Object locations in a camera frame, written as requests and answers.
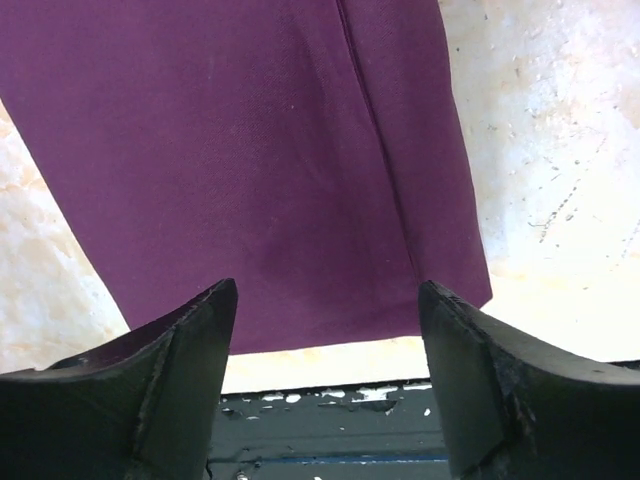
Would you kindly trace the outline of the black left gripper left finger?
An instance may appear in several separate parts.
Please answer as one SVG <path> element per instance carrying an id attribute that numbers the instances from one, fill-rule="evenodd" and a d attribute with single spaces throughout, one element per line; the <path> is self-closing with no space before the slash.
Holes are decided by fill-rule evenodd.
<path id="1" fill-rule="evenodd" d="M 225 279 L 43 370 L 1 377 L 5 479 L 208 479 L 238 300 Z"/>

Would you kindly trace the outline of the purple cloth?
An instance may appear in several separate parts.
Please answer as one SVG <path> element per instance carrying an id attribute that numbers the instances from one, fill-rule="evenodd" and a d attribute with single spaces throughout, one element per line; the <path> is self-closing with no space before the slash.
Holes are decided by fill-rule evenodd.
<path id="1" fill-rule="evenodd" d="M 5 1 L 1 99 L 133 328 L 223 278 L 236 354 L 491 299 L 434 1 Z"/>

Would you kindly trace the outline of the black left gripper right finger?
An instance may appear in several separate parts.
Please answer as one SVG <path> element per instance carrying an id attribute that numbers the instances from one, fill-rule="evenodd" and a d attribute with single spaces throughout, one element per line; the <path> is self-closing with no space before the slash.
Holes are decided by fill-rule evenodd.
<path id="1" fill-rule="evenodd" d="M 569 353 L 434 282 L 418 303 L 453 478 L 638 478 L 637 363 Z"/>

